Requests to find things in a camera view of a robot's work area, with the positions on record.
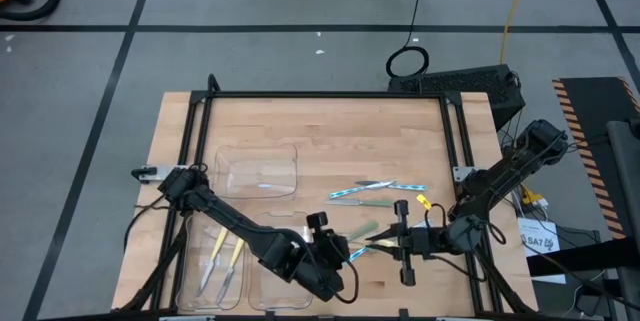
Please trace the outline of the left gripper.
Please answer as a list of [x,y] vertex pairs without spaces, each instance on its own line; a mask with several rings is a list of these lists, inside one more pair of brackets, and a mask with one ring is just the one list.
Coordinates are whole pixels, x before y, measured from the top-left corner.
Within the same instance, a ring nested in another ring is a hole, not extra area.
[[329,301],[344,289],[339,270],[349,256],[348,241],[327,228],[325,212],[308,215],[306,221],[312,231],[312,242],[306,243],[294,280],[320,300]]

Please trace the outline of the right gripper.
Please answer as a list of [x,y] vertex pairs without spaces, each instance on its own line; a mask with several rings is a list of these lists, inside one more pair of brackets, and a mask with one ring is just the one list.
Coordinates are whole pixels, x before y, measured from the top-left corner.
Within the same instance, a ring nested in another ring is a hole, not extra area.
[[382,245],[367,245],[367,250],[380,251],[394,257],[396,261],[401,262],[400,281],[405,286],[414,286],[415,270],[411,264],[411,256],[421,256],[423,260],[431,257],[439,248],[438,230],[432,228],[428,222],[428,213],[433,208],[439,208],[442,211],[443,224],[446,224],[445,209],[438,203],[431,203],[430,207],[424,214],[424,227],[409,227],[407,216],[409,214],[409,206],[407,200],[398,200],[394,203],[394,213],[397,216],[398,223],[391,224],[390,227],[374,236],[368,237],[368,241],[379,241],[394,239],[398,243],[397,247],[388,247]]

